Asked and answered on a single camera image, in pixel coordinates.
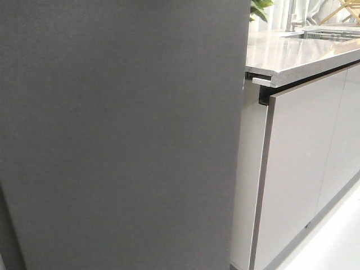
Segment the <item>stainless steel sink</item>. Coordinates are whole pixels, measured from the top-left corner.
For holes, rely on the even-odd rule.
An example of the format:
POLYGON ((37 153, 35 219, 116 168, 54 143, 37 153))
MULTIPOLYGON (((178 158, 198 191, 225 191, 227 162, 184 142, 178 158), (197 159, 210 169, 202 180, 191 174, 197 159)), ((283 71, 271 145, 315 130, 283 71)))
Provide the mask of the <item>stainless steel sink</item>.
POLYGON ((289 32, 282 38, 347 42, 359 39, 359 29, 313 29, 289 32))

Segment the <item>metal sink drain basket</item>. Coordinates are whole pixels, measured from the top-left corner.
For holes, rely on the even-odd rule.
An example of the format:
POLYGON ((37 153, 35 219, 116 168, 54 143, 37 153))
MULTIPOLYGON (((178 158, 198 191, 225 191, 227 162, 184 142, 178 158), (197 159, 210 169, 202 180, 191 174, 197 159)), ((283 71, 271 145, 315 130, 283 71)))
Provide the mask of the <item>metal sink drain basket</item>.
POLYGON ((345 42, 359 39, 358 31, 343 30, 317 30, 305 31, 302 35, 303 39, 318 39, 326 41, 345 42))

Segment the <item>grey right cabinet door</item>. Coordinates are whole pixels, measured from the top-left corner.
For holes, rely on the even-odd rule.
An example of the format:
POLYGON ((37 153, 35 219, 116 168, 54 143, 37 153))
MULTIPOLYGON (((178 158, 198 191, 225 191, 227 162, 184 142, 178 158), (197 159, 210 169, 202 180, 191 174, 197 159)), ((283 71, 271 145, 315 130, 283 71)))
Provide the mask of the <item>grey right cabinet door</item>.
POLYGON ((347 71, 317 213, 359 172, 359 65, 347 71))

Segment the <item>dark grey fridge door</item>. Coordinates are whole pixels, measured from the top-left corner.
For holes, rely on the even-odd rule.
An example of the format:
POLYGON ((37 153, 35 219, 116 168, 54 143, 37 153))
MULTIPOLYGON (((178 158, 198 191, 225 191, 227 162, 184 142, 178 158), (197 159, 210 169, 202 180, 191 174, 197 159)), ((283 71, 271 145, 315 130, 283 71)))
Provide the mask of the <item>dark grey fridge door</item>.
POLYGON ((249 13, 1 2, 2 268, 229 268, 249 13))

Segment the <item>grey stone countertop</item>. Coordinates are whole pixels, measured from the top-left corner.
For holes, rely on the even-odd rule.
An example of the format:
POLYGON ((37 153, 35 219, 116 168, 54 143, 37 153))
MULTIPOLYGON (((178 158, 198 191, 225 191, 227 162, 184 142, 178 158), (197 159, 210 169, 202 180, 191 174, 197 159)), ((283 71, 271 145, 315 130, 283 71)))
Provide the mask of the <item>grey stone countertop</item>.
POLYGON ((359 38, 342 42, 300 37, 322 30, 359 35, 359 27, 353 24, 308 26, 294 32, 252 32, 245 72, 261 77, 260 85, 277 88, 359 61, 359 38))

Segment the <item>green leafy potted plant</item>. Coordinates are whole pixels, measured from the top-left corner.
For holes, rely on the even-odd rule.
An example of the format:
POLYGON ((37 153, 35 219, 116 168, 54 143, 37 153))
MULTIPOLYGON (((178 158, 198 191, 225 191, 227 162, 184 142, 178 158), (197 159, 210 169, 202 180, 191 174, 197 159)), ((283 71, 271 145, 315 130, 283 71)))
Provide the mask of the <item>green leafy potted plant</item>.
POLYGON ((255 20, 255 17, 260 18, 265 23, 268 22, 268 17, 265 8, 274 5, 272 0, 251 0, 250 4, 250 22, 255 20))

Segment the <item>grey cabinet door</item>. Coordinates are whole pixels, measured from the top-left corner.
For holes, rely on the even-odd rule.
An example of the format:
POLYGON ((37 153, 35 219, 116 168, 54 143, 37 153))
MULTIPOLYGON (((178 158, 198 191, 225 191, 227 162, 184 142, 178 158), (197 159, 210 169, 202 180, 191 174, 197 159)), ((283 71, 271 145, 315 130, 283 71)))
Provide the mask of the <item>grey cabinet door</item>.
POLYGON ((347 71, 317 213, 359 172, 359 65, 347 71))
POLYGON ((314 217, 347 72, 269 98, 251 268, 264 269, 314 217))

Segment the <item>chrome kitchen faucet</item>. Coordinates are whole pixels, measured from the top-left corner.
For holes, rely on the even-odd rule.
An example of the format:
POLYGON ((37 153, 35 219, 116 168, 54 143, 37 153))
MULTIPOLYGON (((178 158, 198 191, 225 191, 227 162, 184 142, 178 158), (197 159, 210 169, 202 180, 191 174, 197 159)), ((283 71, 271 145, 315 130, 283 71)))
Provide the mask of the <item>chrome kitchen faucet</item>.
POLYGON ((286 32, 294 32, 296 27, 304 27, 306 19, 307 2, 301 0, 289 0, 286 17, 286 32))

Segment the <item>grey left cabinet door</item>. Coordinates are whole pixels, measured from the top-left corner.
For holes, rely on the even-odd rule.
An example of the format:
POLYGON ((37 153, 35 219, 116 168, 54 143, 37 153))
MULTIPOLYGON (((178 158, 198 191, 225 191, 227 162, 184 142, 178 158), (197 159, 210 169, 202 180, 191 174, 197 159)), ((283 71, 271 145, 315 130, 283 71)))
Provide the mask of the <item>grey left cabinet door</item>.
POLYGON ((251 268, 264 269, 314 217, 347 72, 269 98, 251 268))

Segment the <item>grey cabinet side panel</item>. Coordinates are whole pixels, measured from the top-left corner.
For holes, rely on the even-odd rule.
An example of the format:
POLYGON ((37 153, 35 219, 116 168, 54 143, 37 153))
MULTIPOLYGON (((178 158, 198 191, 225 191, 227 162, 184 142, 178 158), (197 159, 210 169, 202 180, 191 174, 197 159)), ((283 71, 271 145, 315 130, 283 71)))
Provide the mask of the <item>grey cabinet side panel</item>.
POLYGON ((230 255, 236 269, 250 266, 267 117, 259 92, 260 85, 244 81, 230 255))

